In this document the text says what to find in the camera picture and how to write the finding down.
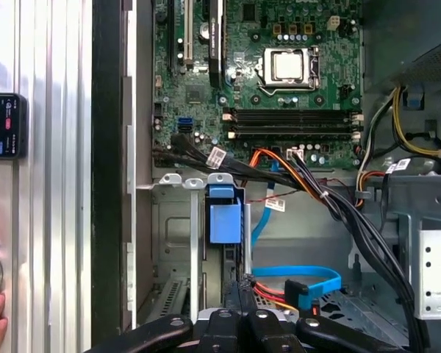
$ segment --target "motherboard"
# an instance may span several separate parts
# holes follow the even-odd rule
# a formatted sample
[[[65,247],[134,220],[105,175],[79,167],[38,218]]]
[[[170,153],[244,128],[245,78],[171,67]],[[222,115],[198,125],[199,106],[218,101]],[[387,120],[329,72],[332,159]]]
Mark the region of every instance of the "motherboard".
[[[356,168],[361,11],[362,0],[156,0],[154,145],[182,133],[246,163],[262,147]]]

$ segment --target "metal bracket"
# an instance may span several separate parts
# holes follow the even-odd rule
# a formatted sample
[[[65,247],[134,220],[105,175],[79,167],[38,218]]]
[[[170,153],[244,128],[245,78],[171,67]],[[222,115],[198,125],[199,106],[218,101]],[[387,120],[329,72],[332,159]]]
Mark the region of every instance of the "metal bracket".
[[[135,309],[135,292],[134,292],[134,245],[126,243],[126,292],[127,292],[127,310],[133,311]]]

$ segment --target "yellow wire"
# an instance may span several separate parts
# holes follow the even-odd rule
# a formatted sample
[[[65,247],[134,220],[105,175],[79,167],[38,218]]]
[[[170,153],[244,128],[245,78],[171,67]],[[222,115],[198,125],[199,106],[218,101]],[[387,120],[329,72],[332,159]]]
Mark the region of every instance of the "yellow wire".
[[[283,303],[280,303],[280,302],[275,302],[274,300],[271,300],[271,299],[268,299],[268,300],[269,300],[270,302],[272,302],[272,303],[278,305],[279,307],[283,307],[283,308],[285,308],[285,309],[292,310],[292,311],[296,311],[297,313],[299,313],[299,310],[295,309],[294,307],[291,307],[290,305],[283,304]]]
[[[393,110],[393,119],[395,123],[395,131],[398,133],[398,136],[400,139],[404,142],[404,145],[411,149],[412,151],[419,153],[419,154],[425,154],[429,156],[435,156],[435,157],[441,157],[441,150],[435,151],[431,149],[422,149],[418,146],[415,146],[411,144],[406,138],[404,131],[402,130],[401,126],[401,120],[400,120],[400,96],[402,92],[402,87],[399,87],[394,94],[393,104],[392,104],[392,110]]]

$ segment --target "black plastic handle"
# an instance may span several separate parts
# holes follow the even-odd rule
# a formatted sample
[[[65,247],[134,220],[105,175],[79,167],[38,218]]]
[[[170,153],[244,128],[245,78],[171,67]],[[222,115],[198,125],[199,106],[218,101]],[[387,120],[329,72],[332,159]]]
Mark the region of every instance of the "black plastic handle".
[[[86,353],[155,353],[189,341],[192,334],[193,323],[189,318],[167,315],[103,342]]]
[[[332,352],[408,353],[405,349],[376,340],[323,316],[300,318],[295,325],[295,333],[302,343],[307,343],[316,349],[327,349]]]

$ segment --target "black ram slot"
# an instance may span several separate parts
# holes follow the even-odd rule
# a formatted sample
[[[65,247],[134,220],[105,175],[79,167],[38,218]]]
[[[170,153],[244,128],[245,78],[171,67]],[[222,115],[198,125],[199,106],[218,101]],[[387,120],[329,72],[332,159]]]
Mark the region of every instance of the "black ram slot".
[[[175,0],[167,2],[167,21],[168,21],[168,39],[167,39],[167,69],[172,74],[176,70],[175,58]]]
[[[327,140],[349,140],[351,130],[347,128],[313,127],[313,126],[238,126],[232,129],[235,140],[255,140],[258,138],[274,138],[274,140],[290,140],[291,138],[316,138]]]
[[[345,120],[349,121],[352,112],[346,112],[342,110],[232,110],[230,112],[236,121],[254,123],[256,121],[291,121],[296,122],[299,120],[316,120],[322,121],[327,124],[329,121],[332,123],[342,123]]]

